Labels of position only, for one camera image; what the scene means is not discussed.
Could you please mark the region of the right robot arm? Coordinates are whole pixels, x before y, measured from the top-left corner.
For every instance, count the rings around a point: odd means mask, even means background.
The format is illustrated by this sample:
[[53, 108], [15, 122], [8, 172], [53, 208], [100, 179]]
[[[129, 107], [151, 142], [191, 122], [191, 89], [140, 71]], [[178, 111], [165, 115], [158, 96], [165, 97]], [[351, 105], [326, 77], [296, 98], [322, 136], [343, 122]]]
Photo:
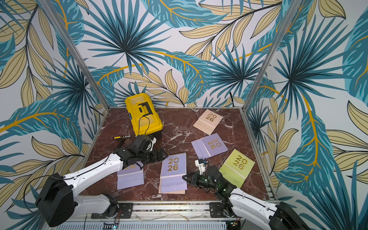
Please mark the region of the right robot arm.
[[270, 203], [260, 200], [225, 179], [219, 169], [209, 166], [203, 174], [199, 170], [182, 176], [196, 188], [213, 190], [221, 202], [216, 208], [223, 217], [241, 217], [263, 230], [309, 230], [310, 227], [285, 202]]

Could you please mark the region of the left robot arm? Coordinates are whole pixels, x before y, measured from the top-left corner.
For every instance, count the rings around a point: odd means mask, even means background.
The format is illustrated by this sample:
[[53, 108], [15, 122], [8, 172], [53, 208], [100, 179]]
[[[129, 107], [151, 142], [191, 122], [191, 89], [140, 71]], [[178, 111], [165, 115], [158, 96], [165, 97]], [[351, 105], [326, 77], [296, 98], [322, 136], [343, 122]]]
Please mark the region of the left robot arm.
[[113, 150], [88, 167], [66, 175], [55, 173], [49, 176], [35, 202], [48, 226], [56, 227], [80, 215], [104, 214], [109, 219], [116, 218], [121, 208], [111, 195], [84, 196], [81, 192], [131, 165], [143, 168], [149, 163], [165, 160], [168, 154], [162, 148], [155, 149], [155, 142], [151, 136], [138, 135], [127, 147]]

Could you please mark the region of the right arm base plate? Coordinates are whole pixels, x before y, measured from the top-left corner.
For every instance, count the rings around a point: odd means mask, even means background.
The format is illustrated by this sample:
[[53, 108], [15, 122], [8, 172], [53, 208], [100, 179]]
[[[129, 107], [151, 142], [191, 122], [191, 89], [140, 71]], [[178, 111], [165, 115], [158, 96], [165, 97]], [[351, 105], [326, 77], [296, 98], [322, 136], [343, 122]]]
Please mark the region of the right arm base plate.
[[235, 218], [237, 215], [232, 210], [232, 206], [221, 202], [210, 202], [209, 211], [211, 218]]

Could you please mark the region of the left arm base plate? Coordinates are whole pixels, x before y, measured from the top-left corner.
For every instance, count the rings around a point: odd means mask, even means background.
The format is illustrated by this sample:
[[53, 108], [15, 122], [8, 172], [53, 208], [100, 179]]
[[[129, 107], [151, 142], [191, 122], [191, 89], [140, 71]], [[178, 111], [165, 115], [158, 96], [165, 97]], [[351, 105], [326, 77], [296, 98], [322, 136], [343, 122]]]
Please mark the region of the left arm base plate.
[[133, 203], [118, 203], [111, 205], [104, 213], [91, 215], [92, 219], [130, 219], [133, 211]]

